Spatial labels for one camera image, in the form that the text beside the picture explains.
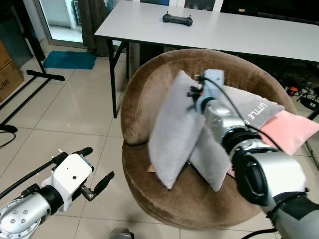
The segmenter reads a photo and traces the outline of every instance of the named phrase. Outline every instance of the blue rug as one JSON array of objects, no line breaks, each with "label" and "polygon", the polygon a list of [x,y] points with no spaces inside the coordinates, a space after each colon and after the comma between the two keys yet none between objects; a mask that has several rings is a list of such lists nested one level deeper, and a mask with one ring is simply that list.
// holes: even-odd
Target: blue rug
[{"label": "blue rug", "polygon": [[51,51],[44,60],[45,68],[92,70],[96,56],[89,52]]}]

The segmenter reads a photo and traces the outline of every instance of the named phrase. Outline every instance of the brown armchair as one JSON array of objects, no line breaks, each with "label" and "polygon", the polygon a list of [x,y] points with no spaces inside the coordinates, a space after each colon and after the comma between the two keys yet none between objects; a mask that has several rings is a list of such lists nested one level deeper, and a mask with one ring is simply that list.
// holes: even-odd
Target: brown armchair
[{"label": "brown armchair", "polygon": [[185,166],[168,191],[150,165],[148,140],[170,86],[179,70],[193,78],[206,69],[223,69],[225,84],[246,90],[296,113],[288,95],[267,72],[239,57],[213,50],[186,49],[164,53],[138,69],[122,103],[123,170],[132,195],[154,218],[172,226],[206,229],[232,226],[260,209],[237,192],[226,175],[218,192],[190,166]]}]

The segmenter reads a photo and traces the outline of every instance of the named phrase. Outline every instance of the pink pillow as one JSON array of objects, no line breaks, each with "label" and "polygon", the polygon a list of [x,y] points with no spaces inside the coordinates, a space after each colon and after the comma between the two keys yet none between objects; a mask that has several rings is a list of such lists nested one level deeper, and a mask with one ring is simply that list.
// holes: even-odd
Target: pink pillow
[{"label": "pink pillow", "polygon": [[[281,111],[269,119],[260,130],[272,138],[285,153],[293,155],[319,130],[319,124],[305,117]],[[266,136],[261,133],[260,136],[265,143],[274,146]]]}]

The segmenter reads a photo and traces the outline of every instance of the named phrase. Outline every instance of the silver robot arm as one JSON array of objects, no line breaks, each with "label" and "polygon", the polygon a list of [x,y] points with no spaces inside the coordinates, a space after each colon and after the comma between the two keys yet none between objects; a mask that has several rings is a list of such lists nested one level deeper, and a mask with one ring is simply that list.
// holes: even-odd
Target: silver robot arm
[{"label": "silver robot arm", "polygon": [[261,206],[283,239],[318,239],[319,205],[307,198],[302,167],[293,157],[265,144],[219,99],[219,89],[207,79],[221,86],[223,72],[205,71],[201,93],[193,88],[190,96],[229,154],[240,194]]},{"label": "silver robot arm", "polygon": [[[51,176],[42,182],[42,188],[33,184],[24,190],[20,197],[0,209],[0,238],[30,238],[38,226],[45,222],[49,216],[58,210],[62,212],[68,210],[72,201],[80,194],[88,201],[92,201],[114,177],[114,173],[111,172],[92,191],[84,185],[94,170],[93,166],[84,158],[92,152],[92,148],[85,148],[70,155],[59,151],[61,154],[50,161],[56,166],[52,169]],[[50,162],[40,168],[44,169],[51,165]],[[9,187],[0,194],[0,198],[30,176],[32,175],[29,174],[19,180],[14,187]]]}]

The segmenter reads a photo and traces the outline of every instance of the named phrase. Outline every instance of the black remote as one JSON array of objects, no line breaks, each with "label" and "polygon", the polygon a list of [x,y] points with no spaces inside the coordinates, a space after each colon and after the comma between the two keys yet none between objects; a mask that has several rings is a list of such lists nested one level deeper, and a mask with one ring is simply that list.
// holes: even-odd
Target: black remote
[{"label": "black remote", "polygon": [[188,17],[172,16],[168,12],[163,16],[163,22],[173,22],[186,26],[191,26],[193,24],[193,20],[190,18],[190,15]]}]

